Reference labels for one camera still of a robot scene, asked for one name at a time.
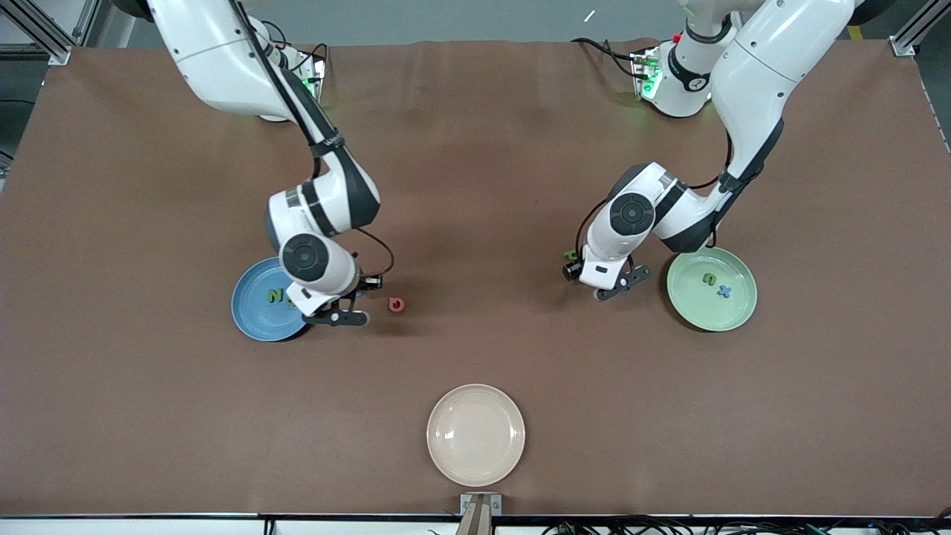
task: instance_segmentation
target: brown surface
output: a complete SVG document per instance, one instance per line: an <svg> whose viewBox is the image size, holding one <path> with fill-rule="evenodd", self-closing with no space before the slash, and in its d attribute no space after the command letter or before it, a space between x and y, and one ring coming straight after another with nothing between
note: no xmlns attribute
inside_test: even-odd
<svg viewBox="0 0 951 535"><path fill-rule="evenodd" d="M340 49L332 72L398 264L368 328L268 345L228 302L269 255L265 199L310 169L296 128L204 106L161 50L50 70L0 196L0 511L455 507L424 429L475 382L528 426L493 486L511 513L947 505L951 166L913 61L840 42L792 96L720 233L760 289L725 334L683 327L663 274L599 305L559 273L628 166L719 170L712 108L659 117L567 44Z"/></svg>

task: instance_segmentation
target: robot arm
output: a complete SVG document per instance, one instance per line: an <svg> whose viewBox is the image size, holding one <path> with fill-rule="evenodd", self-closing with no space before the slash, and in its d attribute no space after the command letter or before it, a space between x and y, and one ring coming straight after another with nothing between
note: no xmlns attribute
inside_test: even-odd
<svg viewBox="0 0 951 535"><path fill-rule="evenodd" d="M893 1L864 3L864 0L855 0L853 9L868 4L873 9L871 16L874 16ZM710 98L710 73L742 27L740 13L766 9L770 4L774 4L777 10L786 11L785 16L799 8L815 8L809 3L793 1L787 6L785 0L781 7L775 0L677 0L677 3L687 13L684 31L674 41L647 50L646 57L639 58L639 65L634 67L646 78L635 80L637 96L671 117L693 115ZM864 13L865 10L855 10L853 19L870 18ZM817 28L822 31L829 25L825 23ZM816 42L823 41L823 38L817 36Z"/></svg>
<svg viewBox="0 0 951 535"><path fill-rule="evenodd" d="M656 163L634 166L611 189L588 228L580 262L566 267L566 276L598 288L595 297L603 300L630 288L630 272L622 268L649 232L674 252L702 247L762 171L782 133L789 94L832 46L853 10L853 0L763 4L712 69L713 105L732 140L732 158L713 190L700 195Z"/></svg>
<svg viewBox="0 0 951 535"><path fill-rule="evenodd" d="M293 121L301 128L314 173L270 198L265 230L292 280L287 294L305 316L316 315L311 323L364 325L365 315L339 310L337 302L352 300L359 289L379 287L381 280L361 277L356 259L331 238L370 224L379 210L379 193L305 85L318 70L313 60L309 67L305 61L288 70L292 58L302 54L278 47L234 0L148 0L147 7L176 67L203 102L231 113ZM328 167L323 175L321 161ZM336 318L329 317L328 304Z"/></svg>

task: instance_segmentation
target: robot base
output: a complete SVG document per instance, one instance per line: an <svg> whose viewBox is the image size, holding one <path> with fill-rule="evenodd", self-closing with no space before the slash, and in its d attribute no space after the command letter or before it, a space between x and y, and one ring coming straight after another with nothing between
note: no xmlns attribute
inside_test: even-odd
<svg viewBox="0 0 951 535"><path fill-rule="evenodd" d="M658 111L670 117L690 117L700 111L710 98L709 89L688 91L670 73L668 55L673 42L650 49L632 62L634 72L648 76L647 80L634 79L634 92L641 100L650 102Z"/></svg>

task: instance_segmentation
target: plate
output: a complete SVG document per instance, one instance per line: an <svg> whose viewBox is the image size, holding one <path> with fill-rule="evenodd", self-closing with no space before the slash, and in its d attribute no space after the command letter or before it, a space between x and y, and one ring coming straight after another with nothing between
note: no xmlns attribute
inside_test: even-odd
<svg viewBox="0 0 951 535"><path fill-rule="evenodd" d="M525 422L512 398L488 385L460 386L429 415L426 443L433 463L465 486L498 483L525 449Z"/></svg>
<svg viewBox="0 0 951 535"><path fill-rule="evenodd" d="M287 297L290 284L277 256L252 266L231 294L235 325L259 342L278 342L300 332L306 323Z"/></svg>
<svg viewBox="0 0 951 535"><path fill-rule="evenodd" d="M716 278L712 285L708 274ZM728 288L729 297L722 295L721 287ZM749 267L721 248L703 248L673 259L667 292L677 312L705 330L735 329L756 308L756 280Z"/></svg>

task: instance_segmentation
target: floor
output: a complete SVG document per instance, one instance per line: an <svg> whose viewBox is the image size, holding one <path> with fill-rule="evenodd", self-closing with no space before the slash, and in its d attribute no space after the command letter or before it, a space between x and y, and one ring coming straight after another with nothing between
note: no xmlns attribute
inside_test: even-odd
<svg viewBox="0 0 951 535"><path fill-rule="evenodd" d="M246 3L257 5L252 15L281 26L289 41L322 41L331 46L495 39L568 41L579 36L612 41L642 36L665 39L683 27L684 19L675 2L656 0L562 0L556 3L548 0L273 0ZM921 4L922 0L899 0L884 15L862 27L864 37L886 38ZM2 22L0 43L20 38L11 32L7 21ZM127 43L135 49L162 45L154 25L145 21L135 23ZM951 124L951 66L946 60L950 50L951 22L944 20L929 33L916 57L936 115L945 124ZM0 61L0 98L34 100L46 70L45 62L40 61ZM15 156L30 110L30 105L22 103L0 103L0 150L10 156Z"/></svg>

